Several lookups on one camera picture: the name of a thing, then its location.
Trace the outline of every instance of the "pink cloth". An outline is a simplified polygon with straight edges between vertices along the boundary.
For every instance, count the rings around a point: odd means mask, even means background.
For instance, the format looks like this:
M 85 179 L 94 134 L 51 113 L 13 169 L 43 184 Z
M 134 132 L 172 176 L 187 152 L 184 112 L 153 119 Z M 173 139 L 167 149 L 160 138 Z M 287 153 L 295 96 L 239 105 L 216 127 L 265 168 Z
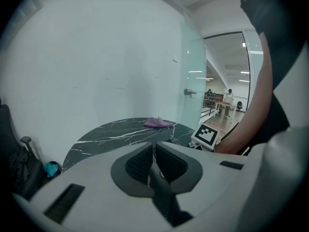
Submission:
M 172 127 L 173 124 L 164 122 L 162 118 L 155 119 L 151 117 L 147 119 L 144 126 L 153 127 L 153 128 L 165 128 L 165 127 Z

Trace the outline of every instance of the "marble countertop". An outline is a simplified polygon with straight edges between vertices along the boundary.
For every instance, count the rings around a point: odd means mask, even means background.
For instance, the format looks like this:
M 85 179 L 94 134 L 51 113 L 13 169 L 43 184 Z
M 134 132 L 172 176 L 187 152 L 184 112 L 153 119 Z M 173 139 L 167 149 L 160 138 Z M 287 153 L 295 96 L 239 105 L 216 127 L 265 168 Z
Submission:
M 193 129 L 170 122 L 170 128 L 150 128 L 143 124 L 147 118 L 128 118 L 99 126 L 80 138 L 69 150 L 62 164 L 61 172 L 93 155 L 126 147 L 140 142 L 165 142 L 187 146 L 191 142 Z

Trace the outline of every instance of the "human arm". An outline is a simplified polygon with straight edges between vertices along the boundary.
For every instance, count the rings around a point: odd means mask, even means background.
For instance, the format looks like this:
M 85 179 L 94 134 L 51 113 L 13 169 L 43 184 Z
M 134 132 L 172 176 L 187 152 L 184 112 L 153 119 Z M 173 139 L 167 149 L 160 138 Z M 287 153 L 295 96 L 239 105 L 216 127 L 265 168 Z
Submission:
M 248 145 L 262 127 L 272 98 L 272 67 L 269 48 L 264 33 L 260 34 L 263 64 L 256 82 L 255 92 L 248 110 L 235 129 L 215 147 L 215 152 L 237 154 Z

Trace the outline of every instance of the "glass door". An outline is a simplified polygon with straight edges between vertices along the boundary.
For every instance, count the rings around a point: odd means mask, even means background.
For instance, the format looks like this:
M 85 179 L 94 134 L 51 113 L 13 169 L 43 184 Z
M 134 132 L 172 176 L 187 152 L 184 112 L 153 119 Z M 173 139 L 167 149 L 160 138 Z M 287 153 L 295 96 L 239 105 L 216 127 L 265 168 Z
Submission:
M 193 94 L 183 94 L 182 124 L 196 129 L 200 121 L 206 91 L 206 50 L 204 38 L 186 13 L 184 22 L 182 63 L 186 78 L 185 88 Z
M 251 103 L 258 75 L 263 64 L 263 50 L 261 41 L 255 30 L 245 30 L 243 32 L 250 63 L 250 94 L 248 107 Z

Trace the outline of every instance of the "wooden floor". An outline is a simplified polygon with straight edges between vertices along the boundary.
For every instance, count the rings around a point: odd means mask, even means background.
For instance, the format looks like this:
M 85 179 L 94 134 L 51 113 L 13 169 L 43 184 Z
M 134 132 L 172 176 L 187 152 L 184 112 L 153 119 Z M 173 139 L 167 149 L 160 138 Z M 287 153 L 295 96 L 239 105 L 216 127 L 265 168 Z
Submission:
M 230 111 L 229 115 L 232 116 L 234 111 Z M 224 109 L 221 114 L 216 114 L 215 117 L 208 120 L 205 124 L 209 125 L 220 131 L 217 143 L 221 142 L 222 137 L 224 137 L 238 122 L 241 121 L 242 117 L 245 115 L 244 112 L 236 111 L 235 117 L 231 123 L 231 118 L 224 117 Z

